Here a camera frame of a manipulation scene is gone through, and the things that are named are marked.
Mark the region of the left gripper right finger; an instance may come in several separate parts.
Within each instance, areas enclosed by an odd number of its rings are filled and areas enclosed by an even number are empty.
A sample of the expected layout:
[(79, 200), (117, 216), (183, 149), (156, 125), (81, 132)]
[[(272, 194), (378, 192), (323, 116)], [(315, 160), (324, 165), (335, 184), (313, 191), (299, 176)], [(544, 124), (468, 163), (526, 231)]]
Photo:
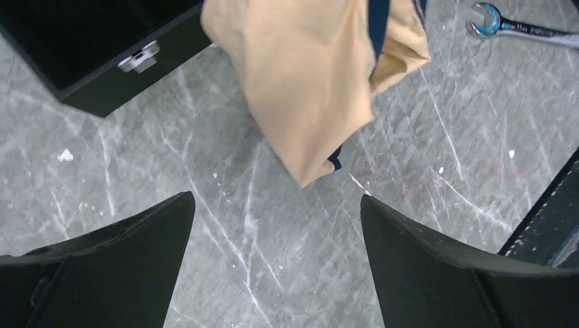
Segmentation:
[(577, 327), (578, 271), (459, 242), (374, 197), (363, 239), (387, 327)]

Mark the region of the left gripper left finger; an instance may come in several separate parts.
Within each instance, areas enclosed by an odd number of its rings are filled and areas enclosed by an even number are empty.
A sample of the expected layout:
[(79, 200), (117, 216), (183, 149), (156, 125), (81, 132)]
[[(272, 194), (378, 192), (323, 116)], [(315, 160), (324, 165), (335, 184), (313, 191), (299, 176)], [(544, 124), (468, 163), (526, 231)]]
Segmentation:
[(191, 192), (87, 234), (1, 257), (2, 327), (162, 327), (195, 214)]

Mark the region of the black compartment storage box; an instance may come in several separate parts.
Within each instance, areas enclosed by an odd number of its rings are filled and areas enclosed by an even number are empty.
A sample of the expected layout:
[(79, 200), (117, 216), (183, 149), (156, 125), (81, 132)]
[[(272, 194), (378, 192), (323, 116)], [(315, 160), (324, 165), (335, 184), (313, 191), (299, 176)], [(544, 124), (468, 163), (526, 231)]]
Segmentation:
[(210, 41), (198, 0), (1, 2), (1, 35), (62, 104), (106, 117)]

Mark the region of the beige underwear navy trim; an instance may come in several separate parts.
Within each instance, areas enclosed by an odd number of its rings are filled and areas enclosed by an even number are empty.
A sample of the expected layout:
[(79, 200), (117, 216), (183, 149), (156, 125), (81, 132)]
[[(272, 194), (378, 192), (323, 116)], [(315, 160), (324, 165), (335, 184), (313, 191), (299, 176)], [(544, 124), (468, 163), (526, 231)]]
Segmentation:
[(372, 98), (429, 59), (425, 1), (205, 1), (251, 115), (302, 187), (341, 167)]

